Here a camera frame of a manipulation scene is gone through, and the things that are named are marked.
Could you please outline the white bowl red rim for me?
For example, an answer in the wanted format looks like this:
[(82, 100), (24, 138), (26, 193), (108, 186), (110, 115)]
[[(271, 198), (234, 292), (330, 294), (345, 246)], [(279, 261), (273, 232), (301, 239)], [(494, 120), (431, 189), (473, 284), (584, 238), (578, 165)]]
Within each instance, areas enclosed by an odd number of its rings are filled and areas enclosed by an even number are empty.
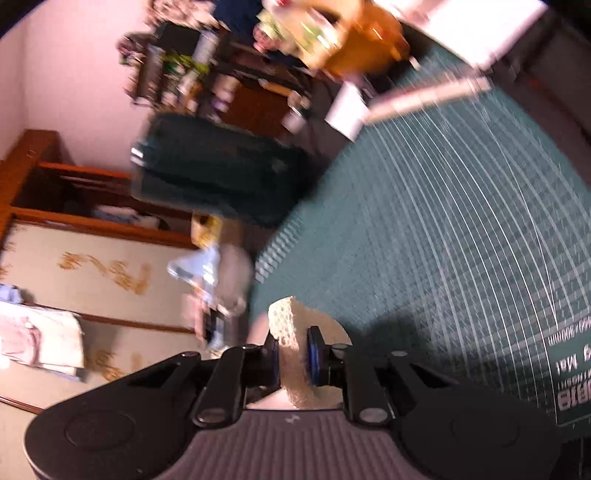
[[(249, 344), (262, 345), (266, 341), (266, 336), (269, 334), (269, 318), (266, 313), (260, 314), (254, 321), (252, 327), (249, 328), (249, 335), (247, 335), (246, 342)], [(255, 410), (294, 410), (293, 404), (287, 398), (287, 392), (283, 389), (263, 396), (257, 401), (252, 401), (246, 404), (249, 409)]]

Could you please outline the beige oval sponge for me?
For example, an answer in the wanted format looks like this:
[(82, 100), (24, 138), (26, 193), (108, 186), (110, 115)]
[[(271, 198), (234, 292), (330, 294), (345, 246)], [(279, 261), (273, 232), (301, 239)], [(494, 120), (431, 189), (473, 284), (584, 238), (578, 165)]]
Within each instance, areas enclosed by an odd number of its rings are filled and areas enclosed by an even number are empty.
[(280, 386), (298, 410), (332, 409), (342, 403), (337, 387), (315, 387), (308, 374), (308, 328), (317, 326), (327, 344), (351, 345), (342, 325), (328, 314), (308, 308), (294, 296), (284, 297), (267, 309), (270, 334), (279, 343)]

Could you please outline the blue hat white teapot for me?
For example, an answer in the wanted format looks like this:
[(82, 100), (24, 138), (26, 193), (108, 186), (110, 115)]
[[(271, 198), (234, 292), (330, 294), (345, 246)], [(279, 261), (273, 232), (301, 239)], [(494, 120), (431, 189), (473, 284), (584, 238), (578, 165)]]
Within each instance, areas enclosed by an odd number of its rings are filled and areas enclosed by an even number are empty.
[(245, 312), (253, 280), (249, 253), (230, 244), (214, 245), (171, 260), (167, 272), (205, 292), (205, 302), (228, 317)]

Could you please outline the green cutting mat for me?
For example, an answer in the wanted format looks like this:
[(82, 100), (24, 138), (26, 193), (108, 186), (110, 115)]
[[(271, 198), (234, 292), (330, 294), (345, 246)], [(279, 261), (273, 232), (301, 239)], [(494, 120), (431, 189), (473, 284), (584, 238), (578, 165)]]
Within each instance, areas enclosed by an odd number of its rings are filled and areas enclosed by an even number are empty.
[(590, 193), (498, 87), (363, 129), (259, 256), (287, 296), (590, 432)]

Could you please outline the white card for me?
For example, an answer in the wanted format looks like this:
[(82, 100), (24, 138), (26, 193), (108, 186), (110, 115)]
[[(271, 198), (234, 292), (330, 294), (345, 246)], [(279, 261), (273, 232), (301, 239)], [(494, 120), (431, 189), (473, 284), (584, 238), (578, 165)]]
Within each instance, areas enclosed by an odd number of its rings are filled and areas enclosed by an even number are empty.
[(351, 82), (345, 82), (335, 96), (325, 122), (349, 141), (355, 142), (365, 126), (368, 112), (369, 108), (360, 89)]

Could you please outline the white pen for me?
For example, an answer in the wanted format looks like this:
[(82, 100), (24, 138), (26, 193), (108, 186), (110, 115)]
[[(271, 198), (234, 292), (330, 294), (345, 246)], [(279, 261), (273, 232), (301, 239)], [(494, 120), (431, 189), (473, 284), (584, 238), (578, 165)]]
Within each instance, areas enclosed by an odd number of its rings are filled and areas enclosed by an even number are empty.
[(383, 95), (370, 103), (363, 123), (373, 125), (449, 101), (476, 96), (490, 91), (491, 88), (491, 82), (485, 76), (464, 77), (411, 91)]

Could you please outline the orange pig teapot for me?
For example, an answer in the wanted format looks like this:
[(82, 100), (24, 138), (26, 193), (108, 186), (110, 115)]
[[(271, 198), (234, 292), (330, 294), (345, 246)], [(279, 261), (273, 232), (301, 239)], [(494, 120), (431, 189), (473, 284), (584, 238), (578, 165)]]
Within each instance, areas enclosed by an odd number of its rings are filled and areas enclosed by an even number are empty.
[(383, 73), (410, 56), (402, 24), (373, 1), (264, 1), (283, 52), (332, 76)]

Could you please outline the light green bag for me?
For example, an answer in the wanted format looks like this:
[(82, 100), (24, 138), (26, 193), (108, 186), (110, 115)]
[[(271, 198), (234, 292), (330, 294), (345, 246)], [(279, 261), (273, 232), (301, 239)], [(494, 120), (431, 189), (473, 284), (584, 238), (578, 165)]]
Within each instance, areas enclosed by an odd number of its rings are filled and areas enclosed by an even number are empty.
[(263, 1), (263, 10), (256, 16), (259, 23), (253, 28), (253, 47), (259, 53), (279, 51), (283, 55), (291, 55), (297, 51), (294, 35), (280, 24), (277, 18), (286, 14), (290, 1)]

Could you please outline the white paper stack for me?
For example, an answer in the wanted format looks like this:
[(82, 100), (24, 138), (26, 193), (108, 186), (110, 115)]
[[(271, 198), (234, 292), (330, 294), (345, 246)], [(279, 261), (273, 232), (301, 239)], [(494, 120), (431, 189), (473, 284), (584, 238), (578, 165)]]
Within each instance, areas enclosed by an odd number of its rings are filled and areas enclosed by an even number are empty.
[(384, 0), (378, 5), (481, 70), (501, 59), (547, 11), (538, 0)]

